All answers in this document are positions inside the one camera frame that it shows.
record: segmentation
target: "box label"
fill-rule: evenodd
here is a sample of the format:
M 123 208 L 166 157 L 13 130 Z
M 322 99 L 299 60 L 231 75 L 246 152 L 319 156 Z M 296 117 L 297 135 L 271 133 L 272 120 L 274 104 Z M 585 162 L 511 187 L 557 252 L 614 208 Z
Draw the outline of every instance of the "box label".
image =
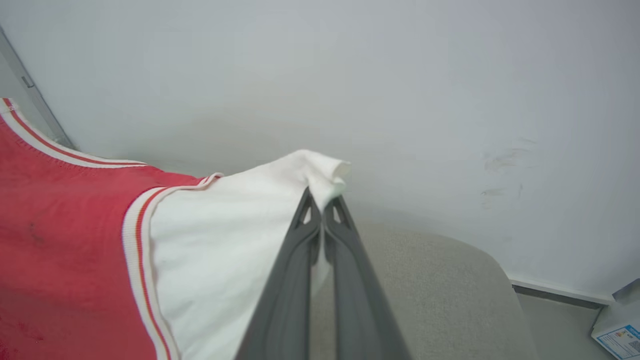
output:
M 640 332 L 631 325 L 601 335 L 597 339 L 618 359 L 640 356 Z

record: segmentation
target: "gray floor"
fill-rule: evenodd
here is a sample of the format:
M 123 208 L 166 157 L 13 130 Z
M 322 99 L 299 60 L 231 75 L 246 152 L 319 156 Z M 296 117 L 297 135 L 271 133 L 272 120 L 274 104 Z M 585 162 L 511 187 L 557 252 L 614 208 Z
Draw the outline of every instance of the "gray floor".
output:
M 591 339 L 598 310 L 518 294 L 541 360 L 612 360 Z

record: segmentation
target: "white fabric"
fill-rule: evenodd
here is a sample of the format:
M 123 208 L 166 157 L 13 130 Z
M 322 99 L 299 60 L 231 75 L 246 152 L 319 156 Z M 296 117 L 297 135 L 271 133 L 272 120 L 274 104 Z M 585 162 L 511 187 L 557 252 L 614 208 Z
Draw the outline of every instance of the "white fabric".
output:
M 305 188 L 324 209 L 348 170 L 301 150 L 158 204 L 150 226 L 156 290 L 182 360 L 234 358 Z M 315 287 L 326 276 L 326 263 L 318 266 Z

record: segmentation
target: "ribbed trim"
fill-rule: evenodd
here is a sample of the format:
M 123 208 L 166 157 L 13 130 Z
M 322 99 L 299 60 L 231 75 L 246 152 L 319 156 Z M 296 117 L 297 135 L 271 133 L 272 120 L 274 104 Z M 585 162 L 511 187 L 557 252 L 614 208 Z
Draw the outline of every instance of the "ribbed trim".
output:
M 90 168 L 122 168 L 148 166 L 145 163 L 132 160 L 111 160 L 92 156 L 83 152 L 68 149 L 41 133 L 25 119 L 19 107 L 7 98 L 0 98 L 0 120 L 24 142 L 34 149 L 54 158 L 73 165 Z
M 122 224 L 122 245 L 129 270 L 129 280 L 140 318 L 156 348 L 157 360 L 180 359 L 162 314 L 154 284 L 150 254 L 149 224 L 157 204 L 176 190 L 195 190 L 208 186 L 222 174 L 208 176 L 197 185 L 153 188 L 145 191 L 129 206 Z

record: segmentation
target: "cardboard box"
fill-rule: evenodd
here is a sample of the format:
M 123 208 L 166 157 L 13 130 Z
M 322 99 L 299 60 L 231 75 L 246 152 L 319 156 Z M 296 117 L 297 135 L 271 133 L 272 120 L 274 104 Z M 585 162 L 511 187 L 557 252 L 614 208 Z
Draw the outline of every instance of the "cardboard box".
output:
M 602 309 L 591 337 L 616 359 L 640 360 L 640 281 L 621 290 L 616 302 Z

